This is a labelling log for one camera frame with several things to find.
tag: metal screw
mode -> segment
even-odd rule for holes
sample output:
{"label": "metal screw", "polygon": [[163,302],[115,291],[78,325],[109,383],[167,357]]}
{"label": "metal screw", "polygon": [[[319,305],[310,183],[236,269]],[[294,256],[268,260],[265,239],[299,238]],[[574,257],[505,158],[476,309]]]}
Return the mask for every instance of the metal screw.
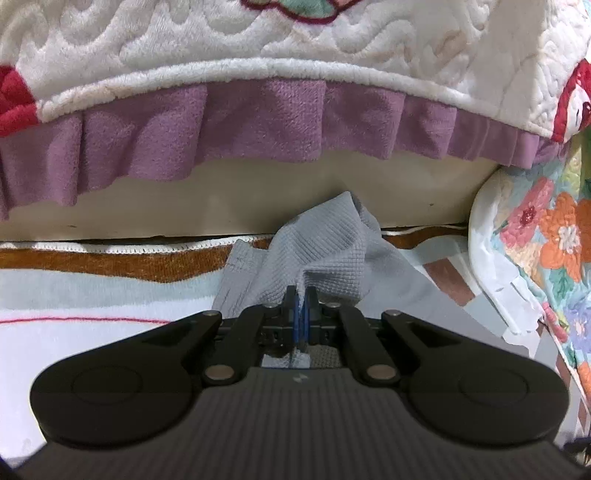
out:
{"label": "metal screw", "polygon": [[205,369],[205,376],[214,381],[230,380],[234,369],[229,365],[211,365]]}
{"label": "metal screw", "polygon": [[367,369],[367,374],[374,380],[392,380],[396,377],[396,369],[389,365],[372,365]]}

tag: floor mat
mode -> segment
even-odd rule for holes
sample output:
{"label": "floor mat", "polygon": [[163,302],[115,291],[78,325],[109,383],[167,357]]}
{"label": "floor mat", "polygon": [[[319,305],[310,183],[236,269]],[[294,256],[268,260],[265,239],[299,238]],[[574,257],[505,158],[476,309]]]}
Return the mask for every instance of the floor mat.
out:
{"label": "floor mat", "polygon": [[[238,237],[266,248],[268,236]],[[469,267],[467,229],[428,227],[384,238],[497,336],[506,324]],[[237,238],[162,245],[35,243],[0,249],[0,455],[23,458],[44,440],[28,408],[35,376],[51,363],[208,309]],[[589,414],[547,330],[530,356],[557,371],[571,406],[557,443],[589,430]]]}

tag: red line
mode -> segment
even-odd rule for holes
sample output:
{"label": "red line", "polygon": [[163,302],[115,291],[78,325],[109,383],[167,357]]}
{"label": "red line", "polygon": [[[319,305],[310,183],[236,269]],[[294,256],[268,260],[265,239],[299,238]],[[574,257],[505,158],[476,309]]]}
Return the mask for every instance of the red line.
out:
{"label": "red line", "polygon": [[91,317],[38,317],[28,319],[10,319],[0,320],[0,325],[3,323],[25,323],[25,322],[138,322],[138,323],[155,323],[156,325],[164,325],[170,323],[168,320],[148,320],[148,319],[133,319],[125,317],[113,318],[91,318]]}

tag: orange flower pattern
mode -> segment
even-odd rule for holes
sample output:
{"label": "orange flower pattern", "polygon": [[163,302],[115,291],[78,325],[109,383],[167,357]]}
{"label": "orange flower pattern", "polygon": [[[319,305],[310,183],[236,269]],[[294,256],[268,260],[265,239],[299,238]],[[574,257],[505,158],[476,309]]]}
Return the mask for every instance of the orange flower pattern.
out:
{"label": "orange flower pattern", "polygon": [[580,282],[581,262],[591,261],[589,219],[591,200],[577,205],[569,193],[561,192],[554,209],[547,209],[540,218],[540,232],[548,240],[540,252],[540,265],[551,270],[564,267],[570,278]]}

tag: brown rug stripe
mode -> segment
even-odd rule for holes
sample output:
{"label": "brown rug stripe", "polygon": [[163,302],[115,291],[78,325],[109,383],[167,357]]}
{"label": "brown rug stripe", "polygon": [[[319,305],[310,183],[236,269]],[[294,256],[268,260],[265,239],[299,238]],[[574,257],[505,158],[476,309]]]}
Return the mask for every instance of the brown rug stripe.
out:
{"label": "brown rug stripe", "polygon": [[468,228],[458,230],[456,228],[445,226],[428,226],[421,230],[417,230],[416,232],[405,233],[403,235],[384,235],[384,239],[396,248],[410,250],[415,248],[418,244],[423,243],[425,240],[442,235],[468,236]]}
{"label": "brown rug stripe", "polygon": [[[397,248],[411,249],[428,238],[440,235],[463,235],[445,227],[429,227],[399,236],[386,236]],[[267,249],[270,239],[253,242],[256,248]],[[170,283],[222,268],[231,245],[170,254],[91,254],[39,251],[30,249],[0,250],[0,268],[88,273],[108,277],[127,277]]]}
{"label": "brown rug stripe", "polygon": [[540,337],[542,337],[542,333],[544,333],[545,329],[546,325],[544,325],[541,321],[538,320],[538,328],[536,328],[535,331],[538,332],[538,335]]}
{"label": "brown rug stripe", "polygon": [[448,258],[423,265],[439,290],[454,300],[458,305],[465,306],[475,297],[462,275]]}
{"label": "brown rug stripe", "polygon": [[556,357],[556,368],[558,369],[558,374],[560,375],[560,378],[562,378],[562,381],[564,382],[564,384],[566,385],[566,388],[570,388],[570,371],[569,368],[566,366],[566,363],[564,363],[564,359],[562,358],[562,355],[558,355]]}
{"label": "brown rug stripe", "polygon": [[585,407],[583,400],[579,401],[579,421],[581,422],[581,427],[584,431],[587,423],[587,407]]}

